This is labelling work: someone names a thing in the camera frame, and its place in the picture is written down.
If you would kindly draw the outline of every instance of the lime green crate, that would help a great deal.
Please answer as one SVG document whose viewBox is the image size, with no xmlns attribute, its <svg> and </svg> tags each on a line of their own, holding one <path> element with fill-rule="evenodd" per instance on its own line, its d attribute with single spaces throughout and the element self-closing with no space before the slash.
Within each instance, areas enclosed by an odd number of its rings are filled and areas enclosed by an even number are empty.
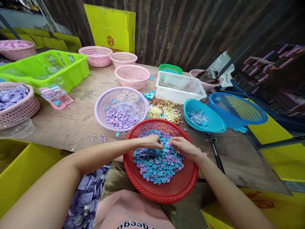
<svg viewBox="0 0 305 229">
<path fill-rule="evenodd" d="M 159 71 L 171 72 L 171 73 L 176 73 L 179 75 L 182 75 L 182 73 L 183 73 L 183 71 L 180 67 L 175 66 L 175 65 L 169 65 L 169 64 L 161 64 L 159 66 Z"/>
<path fill-rule="evenodd" d="M 52 84 L 60 86 L 69 93 L 90 75 L 87 58 L 88 56 L 78 53 L 49 50 L 0 67 L 0 78 L 9 82 L 30 84 L 37 94 L 39 94 L 38 88 Z M 38 79 L 47 74 L 48 67 L 63 69 L 44 80 Z"/>
</svg>

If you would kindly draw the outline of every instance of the red basket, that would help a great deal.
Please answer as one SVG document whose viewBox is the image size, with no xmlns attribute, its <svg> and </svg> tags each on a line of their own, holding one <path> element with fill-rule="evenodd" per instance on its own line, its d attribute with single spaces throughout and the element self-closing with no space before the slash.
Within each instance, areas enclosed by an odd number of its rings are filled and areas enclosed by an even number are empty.
<svg viewBox="0 0 305 229">
<path fill-rule="evenodd" d="M 143 131 L 152 129 L 163 130 L 172 137 L 184 137 L 191 142 L 188 136 L 175 124 L 163 119 L 146 119 L 135 125 L 126 139 L 138 138 Z M 155 185 L 147 182 L 140 174 L 140 170 L 133 162 L 134 150 L 124 154 L 124 166 L 126 173 L 134 187 L 146 198 L 162 204 L 172 204 L 185 198 L 194 188 L 198 167 L 191 159 L 184 155 L 184 168 L 176 173 L 168 184 Z"/>
</svg>

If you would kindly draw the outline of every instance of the plastic bag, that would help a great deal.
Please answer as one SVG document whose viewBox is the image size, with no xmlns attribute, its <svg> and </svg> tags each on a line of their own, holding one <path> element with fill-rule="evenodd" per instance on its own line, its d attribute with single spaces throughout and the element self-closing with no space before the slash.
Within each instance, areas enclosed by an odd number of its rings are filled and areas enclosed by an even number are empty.
<svg viewBox="0 0 305 229">
<path fill-rule="evenodd" d="M 230 61 L 230 57 L 227 54 L 227 51 L 222 53 L 208 68 L 207 71 L 212 74 L 215 71 L 220 72 L 223 67 Z M 221 87 L 231 87 L 233 84 L 231 83 L 231 72 L 234 71 L 234 64 L 231 64 L 230 67 L 220 76 L 222 80 Z"/>
</svg>

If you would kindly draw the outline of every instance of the wooden table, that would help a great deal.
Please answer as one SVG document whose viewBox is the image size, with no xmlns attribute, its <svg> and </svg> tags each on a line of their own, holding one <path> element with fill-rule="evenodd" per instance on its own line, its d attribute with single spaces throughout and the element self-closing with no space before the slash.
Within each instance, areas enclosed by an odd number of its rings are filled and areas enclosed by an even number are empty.
<svg viewBox="0 0 305 229">
<path fill-rule="evenodd" d="M 147 81 L 141 92 L 148 93 L 151 89 L 156 91 L 158 68 L 148 65 L 140 66 L 148 69 L 154 76 L 152 81 Z M 69 93 L 74 102 L 64 110 L 55 110 L 47 101 L 37 96 L 41 102 L 41 109 L 32 118 L 36 131 L 25 140 L 59 149 L 78 151 L 100 144 L 99 140 L 92 141 L 94 135 L 97 139 L 101 135 L 106 135 L 108 142 L 125 139 L 128 132 L 116 137 L 115 132 L 103 128 L 94 116 L 94 105 L 97 98 L 106 90 L 121 86 L 114 70 L 114 65 L 106 68 L 91 67 L 91 75 Z M 207 140 L 205 132 L 192 129 L 186 122 L 179 127 L 187 128 L 186 133 L 193 144 L 206 152 L 215 162 L 212 146 Z M 212 136 L 218 139 L 216 145 L 218 154 L 227 177 L 234 184 L 291 195 L 263 155 L 253 148 L 244 134 L 228 129 L 225 133 L 212 134 Z"/>
</svg>

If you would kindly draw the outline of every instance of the person's left hand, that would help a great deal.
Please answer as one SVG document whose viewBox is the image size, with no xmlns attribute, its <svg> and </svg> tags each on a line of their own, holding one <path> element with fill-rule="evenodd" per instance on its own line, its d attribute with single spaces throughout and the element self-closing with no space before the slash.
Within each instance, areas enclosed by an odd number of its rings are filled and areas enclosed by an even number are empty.
<svg viewBox="0 0 305 229">
<path fill-rule="evenodd" d="M 149 135 L 144 138 L 138 138 L 140 140 L 141 147 L 149 149 L 163 149 L 161 140 L 158 135 Z"/>
</svg>

